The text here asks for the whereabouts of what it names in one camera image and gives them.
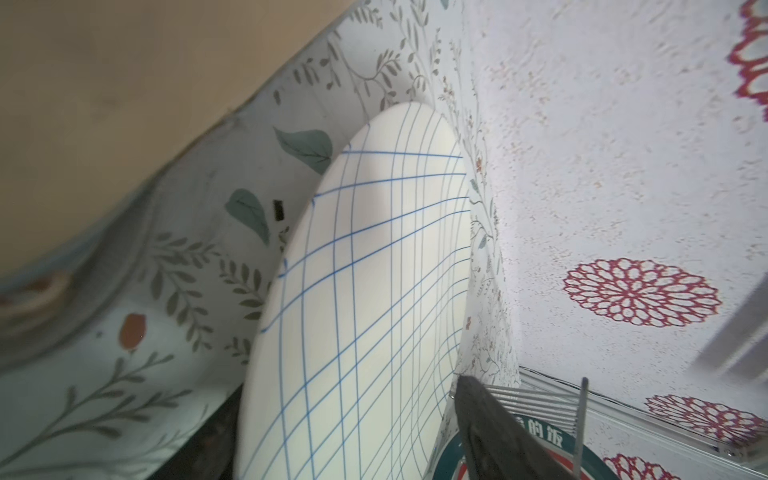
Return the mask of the white blue grid plate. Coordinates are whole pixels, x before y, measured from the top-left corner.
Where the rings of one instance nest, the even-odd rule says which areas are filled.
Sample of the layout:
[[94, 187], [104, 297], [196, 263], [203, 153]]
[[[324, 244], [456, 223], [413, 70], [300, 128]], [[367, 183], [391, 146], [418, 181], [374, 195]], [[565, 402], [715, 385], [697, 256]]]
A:
[[422, 479], [457, 365], [470, 180], [432, 107], [392, 107], [332, 161], [268, 291], [238, 479]]

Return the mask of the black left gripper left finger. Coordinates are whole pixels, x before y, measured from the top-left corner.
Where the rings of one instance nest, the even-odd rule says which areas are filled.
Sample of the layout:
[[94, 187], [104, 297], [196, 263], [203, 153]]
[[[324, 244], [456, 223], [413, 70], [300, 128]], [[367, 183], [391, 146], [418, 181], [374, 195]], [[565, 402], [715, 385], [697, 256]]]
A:
[[243, 386], [208, 418], [150, 480], [232, 479]]

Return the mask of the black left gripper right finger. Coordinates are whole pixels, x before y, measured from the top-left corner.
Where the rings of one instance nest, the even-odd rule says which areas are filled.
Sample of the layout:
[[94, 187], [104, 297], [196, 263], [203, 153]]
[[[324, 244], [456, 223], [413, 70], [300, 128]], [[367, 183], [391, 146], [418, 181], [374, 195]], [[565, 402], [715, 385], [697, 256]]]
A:
[[470, 479], [572, 477], [476, 378], [458, 378], [454, 405]]

